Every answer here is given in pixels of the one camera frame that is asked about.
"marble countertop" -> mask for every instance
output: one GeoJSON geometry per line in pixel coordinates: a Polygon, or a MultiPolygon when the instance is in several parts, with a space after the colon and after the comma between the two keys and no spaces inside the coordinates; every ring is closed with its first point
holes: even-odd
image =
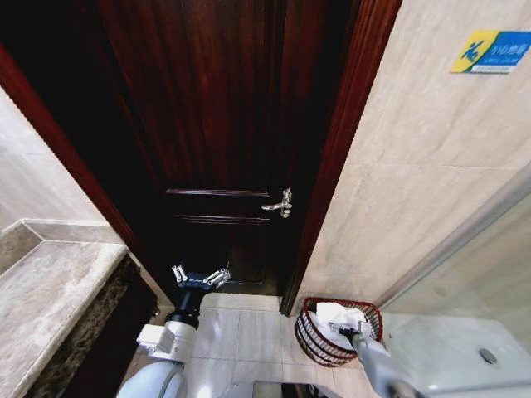
{"type": "Polygon", "coordinates": [[[127,253],[43,241],[0,275],[0,396],[23,396],[127,253]]]}

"tiled wall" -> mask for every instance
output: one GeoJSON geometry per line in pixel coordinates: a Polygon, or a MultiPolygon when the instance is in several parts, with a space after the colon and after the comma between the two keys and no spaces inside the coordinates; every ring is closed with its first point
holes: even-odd
{"type": "Polygon", "coordinates": [[[531,1],[404,0],[300,298],[377,300],[531,160],[531,54],[448,72],[476,29],[531,30],[531,1]]]}
{"type": "Polygon", "coordinates": [[[105,221],[0,88],[0,231],[21,218],[105,221]]]}

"drain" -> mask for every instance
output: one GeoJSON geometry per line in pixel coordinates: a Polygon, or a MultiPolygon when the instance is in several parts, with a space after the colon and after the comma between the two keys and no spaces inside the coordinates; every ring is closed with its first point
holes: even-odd
{"type": "Polygon", "coordinates": [[[483,358],[483,360],[489,363],[490,365],[494,365],[495,363],[498,363],[498,358],[496,357],[496,355],[492,351],[487,350],[486,348],[480,349],[480,355],[483,358]]]}

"tiled floor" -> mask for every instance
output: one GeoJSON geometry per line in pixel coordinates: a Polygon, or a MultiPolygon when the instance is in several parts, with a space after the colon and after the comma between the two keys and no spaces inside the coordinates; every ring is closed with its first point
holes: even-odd
{"type": "MultiPolygon", "coordinates": [[[[209,294],[202,303],[192,358],[186,365],[188,398],[216,398],[234,384],[285,381],[327,386],[345,398],[378,397],[361,364],[328,369],[312,362],[295,339],[295,318],[278,312],[271,296],[209,294]],[[215,391],[205,395],[205,391],[215,391]]],[[[154,319],[162,324],[171,308],[154,319]]],[[[139,349],[128,373],[152,362],[139,349]]]]}

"sticker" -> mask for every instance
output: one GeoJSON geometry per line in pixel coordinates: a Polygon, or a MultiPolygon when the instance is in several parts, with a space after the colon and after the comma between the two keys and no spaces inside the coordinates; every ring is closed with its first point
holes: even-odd
{"type": "Polygon", "coordinates": [[[451,67],[452,73],[509,73],[531,45],[531,32],[475,31],[451,67]]]}

